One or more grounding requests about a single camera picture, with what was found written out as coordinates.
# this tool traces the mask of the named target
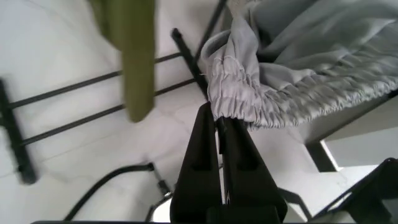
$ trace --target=hanging garment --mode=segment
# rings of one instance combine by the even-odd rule
[[[398,1],[248,4],[201,56],[215,119],[282,128],[398,87]]]
[[[122,52],[124,104],[131,121],[154,107],[155,0],[90,0],[101,33]]]

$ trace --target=marble floor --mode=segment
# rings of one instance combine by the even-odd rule
[[[216,0],[157,2],[157,56],[177,49],[169,36],[178,27],[195,49]],[[85,1],[0,1],[0,75],[13,101],[113,72],[119,53],[98,34]],[[156,88],[190,78],[181,58],[156,65]],[[156,97],[140,123],[125,111],[97,119],[29,146],[39,181],[22,185],[14,173],[4,130],[0,134],[0,223],[61,220],[102,176],[126,165],[152,161],[173,187],[198,108],[205,103],[195,83]],[[122,102],[120,78],[97,83],[16,110],[25,137],[108,109]],[[361,105],[294,128],[251,133],[279,187],[300,194],[316,214],[374,169],[352,167],[319,173],[304,142],[360,113]],[[123,174],[101,188],[79,220],[143,220],[160,200],[152,173]]]

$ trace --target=gray fabric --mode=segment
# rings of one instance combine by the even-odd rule
[[[398,87],[397,0],[264,1],[202,50],[215,119],[296,126]]]

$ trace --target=black rod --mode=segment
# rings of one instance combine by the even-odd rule
[[[158,95],[161,95],[161,94],[163,94],[163,93],[167,93],[167,92],[169,92],[169,91],[175,90],[176,88],[179,88],[179,87],[188,85],[188,84],[193,83],[193,82],[195,82],[194,79],[190,79],[190,80],[187,80],[187,81],[184,81],[184,82],[180,82],[180,83],[178,83],[178,84],[175,84],[175,85],[172,85],[172,86],[170,86],[170,87],[164,88],[163,90],[156,91],[156,92],[155,92],[155,95],[158,96]],[[26,145],[28,145],[28,144],[32,144],[32,143],[37,142],[37,141],[39,141],[39,140],[48,138],[48,137],[50,137],[50,136],[56,135],[56,134],[58,134],[58,133],[61,133],[61,132],[63,132],[63,131],[66,131],[66,130],[69,130],[69,129],[71,129],[71,128],[77,127],[77,126],[79,126],[79,125],[85,124],[85,123],[90,122],[90,121],[92,121],[92,120],[101,118],[101,117],[106,116],[106,115],[108,115],[108,114],[111,114],[111,113],[113,113],[113,112],[117,112],[117,111],[119,111],[119,110],[121,110],[121,109],[124,109],[124,105],[119,105],[119,106],[112,107],[112,108],[110,108],[110,109],[107,109],[107,110],[101,111],[101,112],[99,112],[99,113],[90,115],[90,116],[88,116],[88,117],[79,119],[79,120],[74,121],[74,122],[71,122],[71,123],[69,123],[69,124],[65,124],[65,125],[63,125],[63,126],[61,126],[61,127],[51,129],[51,130],[46,131],[46,132],[44,132],[44,133],[42,133],[42,134],[38,134],[38,135],[36,135],[36,136],[32,136],[32,137],[30,137],[30,138],[27,138],[27,139],[25,139],[25,140],[21,140],[21,141],[19,141],[19,142],[20,142],[19,145],[20,145],[20,146],[26,146]]]
[[[195,58],[193,59],[193,63],[197,63],[198,62],[199,57],[200,57],[201,49],[203,48],[203,46],[205,45],[206,41],[209,39],[211,33],[213,32],[214,27],[216,26],[217,21],[220,18],[221,13],[223,12],[223,9],[225,7],[226,2],[227,2],[227,0],[220,0],[218,2],[217,7],[216,7],[216,9],[215,9],[215,11],[214,11],[214,13],[213,13],[213,15],[212,15],[212,17],[210,19],[210,22],[209,22],[209,24],[207,26],[206,32],[205,32],[205,34],[203,35],[203,37],[202,37],[202,39],[200,41],[199,47],[197,49],[197,53],[195,54]]]
[[[166,55],[164,57],[155,59],[155,63],[164,62],[166,60],[170,60],[170,59],[173,59],[173,58],[176,58],[176,57],[179,57],[179,56],[182,56],[182,54],[181,53],[175,53],[175,54],[171,54],[171,55]],[[85,81],[80,82],[80,83],[76,83],[76,84],[72,84],[72,85],[69,85],[69,86],[65,86],[63,88],[59,88],[58,90],[53,90],[53,91],[50,91],[50,92],[39,94],[37,96],[32,96],[32,97],[26,98],[24,100],[19,100],[19,101],[10,103],[9,104],[9,108],[10,109],[15,109],[15,108],[18,108],[18,107],[21,107],[21,106],[25,106],[25,105],[28,105],[30,103],[34,103],[34,102],[37,102],[37,101],[40,101],[40,100],[44,100],[44,99],[47,99],[47,98],[50,98],[50,97],[53,97],[53,96],[57,96],[59,94],[66,93],[66,92],[69,92],[69,91],[72,91],[72,90],[76,90],[78,88],[81,88],[81,87],[84,87],[84,86],[88,86],[88,85],[91,85],[91,84],[94,84],[94,83],[98,83],[98,82],[101,82],[101,81],[116,77],[118,75],[120,75],[120,72],[112,72],[112,73],[109,73],[109,74],[106,74],[106,75],[102,75],[102,76],[99,76],[99,77],[91,78],[89,80],[85,80]]]
[[[8,108],[9,99],[6,93],[6,87],[0,79],[0,112],[2,116],[2,125],[7,130],[11,150],[17,163],[17,171],[21,181],[25,184],[33,184],[37,181],[37,174],[31,162],[29,153],[25,146],[21,146],[22,134],[14,113]]]
[[[195,81],[198,83],[199,88],[203,95],[205,96],[206,100],[208,99],[207,97],[207,81],[202,72],[200,71],[200,68],[198,67],[198,64],[193,61],[193,57],[191,52],[189,51],[189,48],[185,44],[184,40],[182,39],[182,34],[180,31],[178,31],[177,28],[174,28],[172,31],[172,38],[177,45],[177,48],[180,50],[182,57],[185,60],[185,63],[188,65],[189,70],[191,71],[193,78]]]

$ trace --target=gray cloth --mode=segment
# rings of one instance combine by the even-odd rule
[[[398,87],[397,0],[247,5],[201,56],[215,119],[296,126]]]

